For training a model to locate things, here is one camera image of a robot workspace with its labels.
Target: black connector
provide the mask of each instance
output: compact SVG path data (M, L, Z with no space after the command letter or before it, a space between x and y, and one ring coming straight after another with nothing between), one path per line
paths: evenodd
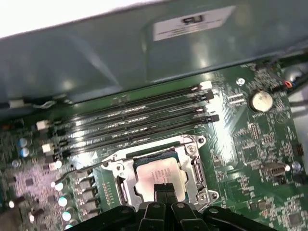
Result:
M204 96L206 97L206 100L211 100L214 98L214 93L212 92L212 90L208 90L207 93L204 94Z
M272 93L281 92L281 91L287 91L288 87L286 85L279 85L277 87L271 88L270 91Z
M214 122L219 121L219 115L206 116L203 120L206 123L214 123Z

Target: solid capacitor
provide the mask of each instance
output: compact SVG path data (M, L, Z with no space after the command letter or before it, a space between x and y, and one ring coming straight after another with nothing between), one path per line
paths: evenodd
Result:
M59 206L65 207L68 204L68 201L72 199L70 194L65 194L61 196L58 200Z
M30 138L20 138L17 142L17 145L20 147L20 148L25 148L27 146L30 146L32 143L32 140Z
M30 150L28 148L22 148L20 150L20 156L23 158L29 156L29 154L30 154Z
M78 221L75 220L75 219L72 219L72 220L69 221L69 224L66 225L65 230L67 230L67 229L69 229L69 228L71 228L71 227L73 227L73 226L75 226L77 224L78 224Z
M62 213L62 218L65 221L69 221L75 213L75 209L73 207L69 207L65 212Z

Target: white label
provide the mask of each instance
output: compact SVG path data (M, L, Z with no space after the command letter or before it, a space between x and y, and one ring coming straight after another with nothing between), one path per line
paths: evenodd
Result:
M159 41L220 27L226 22L234 9L235 6L228 6L155 23L153 40Z

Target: chip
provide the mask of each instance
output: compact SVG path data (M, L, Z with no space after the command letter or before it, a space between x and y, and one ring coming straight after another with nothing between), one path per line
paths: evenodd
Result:
M80 206L82 209L92 211L97 208L95 201L87 202Z
M49 155L47 157L45 157L45 163L46 164L51 164L52 162L54 162L53 156Z
M34 181L32 178L26 179L26 186L32 186L34 185Z
M43 170L49 170L49 165L43 165Z
M288 218L289 218L289 223L291 226L297 226L303 222L303 219L300 213L290 214L288 215Z
M47 229L47 225L46 224L41 224L40 226L39 226L39 230L40 231L47 231L48 229Z
M85 200L85 201L88 201L88 200L94 198L94 196L95 195L94 195L92 190L86 191L86 192L82 193L82 195L81 195L82 199Z
M250 203L249 207L251 210L256 210L257 209L257 205L255 203Z
M136 190L145 202L154 201L154 184L172 183L178 201L185 200L186 174L181 171L176 158L152 161L136 169L138 182Z
M265 201L259 201L258 205L259 205L260 210L266 209L266 202Z
M49 203L53 204L53 203L57 202L57 199L56 199L56 197L54 195L51 195L51 196L47 197L47 201Z

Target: surface-mount component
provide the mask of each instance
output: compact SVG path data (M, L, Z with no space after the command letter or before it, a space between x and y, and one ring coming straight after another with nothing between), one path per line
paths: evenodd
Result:
M271 177L277 177L283 175L287 171L290 171L290 166L284 163L266 163L263 164L262 167Z
M200 162L199 148L205 143L204 136L171 137L117 151L101 167L112 171L122 204L138 209L142 202L154 200L155 183L174 183L179 201L202 210L219 198L216 191L207 188ZM138 155L150 149L156 151Z
M264 90L256 90L249 98L248 105L254 112L267 112L273 107L272 96Z
M26 186L32 186L34 185L34 181L32 178L26 179Z

